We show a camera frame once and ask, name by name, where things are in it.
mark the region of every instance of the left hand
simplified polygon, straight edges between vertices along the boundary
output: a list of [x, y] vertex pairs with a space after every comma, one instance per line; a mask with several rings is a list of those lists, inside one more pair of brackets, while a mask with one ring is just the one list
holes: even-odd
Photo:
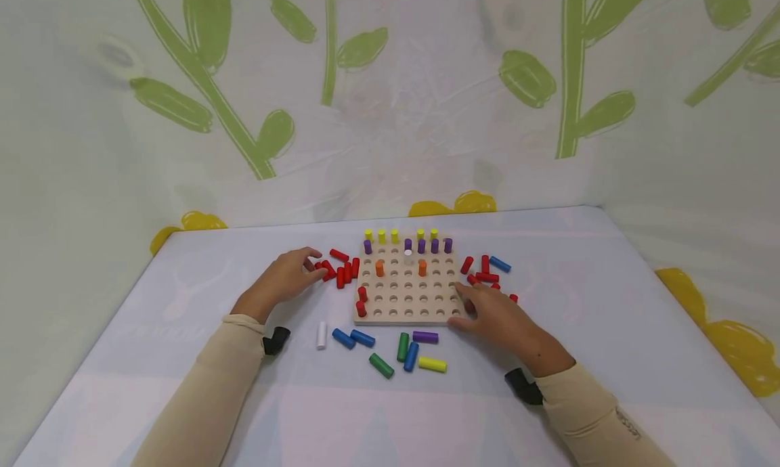
[[322, 257], [322, 252], [303, 247], [277, 257], [261, 277], [241, 294], [230, 314], [246, 315], [265, 325], [277, 304], [298, 297], [328, 273], [327, 269], [314, 269], [309, 257], [318, 259]]

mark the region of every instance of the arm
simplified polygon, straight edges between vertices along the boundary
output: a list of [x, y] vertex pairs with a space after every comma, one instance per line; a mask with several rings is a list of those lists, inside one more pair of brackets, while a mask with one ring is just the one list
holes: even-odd
[[135, 454], [132, 467], [218, 467], [243, 401], [265, 356], [263, 333], [278, 303], [298, 296], [327, 270], [312, 248], [284, 253], [236, 302], [197, 356]]
[[197, 356], [132, 467], [216, 467], [263, 360], [263, 325], [227, 315]]
[[511, 299], [483, 284], [468, 287], [456, 283], [456, 288], [471, 299], [477, 318], [451, 318], [448, 324], [476, 334], [523, 361], [537, 378], [550, 425], [580, 466], [674, 465], [620, 409], [615, 396]]

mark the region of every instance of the white peg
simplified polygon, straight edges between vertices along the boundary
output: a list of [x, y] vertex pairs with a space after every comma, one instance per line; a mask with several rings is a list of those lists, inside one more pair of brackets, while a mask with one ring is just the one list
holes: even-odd
[[328, 343], [326, 340], [328, 339], [328, 324], [321, 321], [320, 325], [317, 327], [317, 350], [322, 350], [325, 348], [325, 345]]

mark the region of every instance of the white tabletop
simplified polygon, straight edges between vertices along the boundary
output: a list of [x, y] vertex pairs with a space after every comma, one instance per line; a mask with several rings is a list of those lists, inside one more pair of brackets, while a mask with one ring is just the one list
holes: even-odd
[[[17, 466], [127, 466], [165, 402], [236, 297], [278, 253], [299, 246], [357, 255], [367, 227], [437, 227], [461, 259], [512, 264], [502, 289], [547, 328], [681, 466], [780, 465], [780, 430], [603, 212], [586, 206], [176, 233], [150, 263]], [[262, 365], [225, 466], [568, 466], [538, 409], [504, 383], [518, 361], [436, 328], [425, 355], [446, 374], [407, 374], [400, 332], [349, 333], [355, 282], [317, 284], [277, 308], [292, 330]], [[368, 363], [395, 368], [385, 380]]]

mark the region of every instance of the yellow peg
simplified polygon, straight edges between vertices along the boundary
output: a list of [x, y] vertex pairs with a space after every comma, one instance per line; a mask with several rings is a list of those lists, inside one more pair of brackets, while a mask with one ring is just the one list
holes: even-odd
[[436, 372], [445, 373], [447, 371], [447, 363], [443, 360], [431, 359], [430, 357], [420, 357], [417, 359], [417, 366], [420, 369], [435, 370]]

